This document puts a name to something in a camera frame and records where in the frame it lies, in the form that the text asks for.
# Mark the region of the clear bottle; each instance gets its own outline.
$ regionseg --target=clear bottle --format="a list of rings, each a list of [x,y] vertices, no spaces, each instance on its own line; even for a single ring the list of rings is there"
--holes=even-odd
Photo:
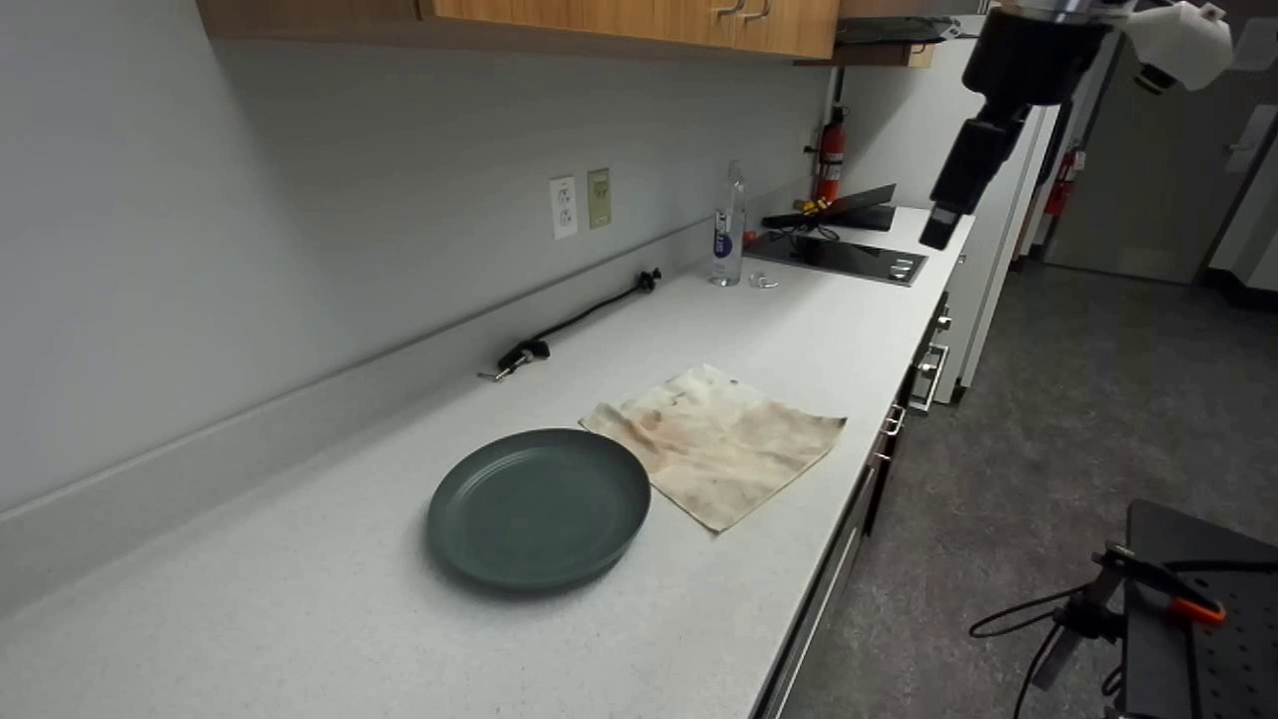
[[[714,209],[714,238],[713,238],[713,262],[706,262],[706,279],[725,289],[745,279],[745,255],[749,255],[745,197],[749,197],[745,165],[727,165],[727,201],[725,209]]]

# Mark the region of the gray carpet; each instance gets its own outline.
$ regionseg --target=gray carpet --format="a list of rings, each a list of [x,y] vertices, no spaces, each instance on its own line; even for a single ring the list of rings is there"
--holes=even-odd
[[[1043,632],[967,624],[1096,575],[1132,498],[1278,542],[1278,315],[1205,289],[1012,275],[979,387],[908,427],[877,538],[834,595],[791,719],[1012,715]],[[1028,719],[1104,715],[1090,643]]]

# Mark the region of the cloth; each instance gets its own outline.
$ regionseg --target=cloth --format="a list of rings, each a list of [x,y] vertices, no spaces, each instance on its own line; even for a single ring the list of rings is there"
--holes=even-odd
[[[646,478],[714,535],[829,458],[842,423],[785,406],[721,366],[680,372],[582,420],[636,450]]]

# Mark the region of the dark green plate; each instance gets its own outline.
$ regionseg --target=dark green plate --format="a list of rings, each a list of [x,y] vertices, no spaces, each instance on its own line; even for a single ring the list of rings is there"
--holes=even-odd
[[[485,587],[557,591],[622,558],[646,498],[646,470],[629,446],[590,432],[526,432],[448,470],[428,542]]]

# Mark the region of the door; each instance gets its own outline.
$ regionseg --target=door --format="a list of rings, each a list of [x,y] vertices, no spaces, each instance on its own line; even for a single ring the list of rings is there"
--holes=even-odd
[[[1245,20],[1278,14],[1278,0],[1235,0],[1228,10],[1239,41]],[[1086,135],[1086,174],[1046,262],[1191,283],[1251,179],[1267,130],[1260,104],[1278,104],[1278,69],[1228,70],[1205,90],[1167,97],[1145,97],[1135,69],[1124,46]]]

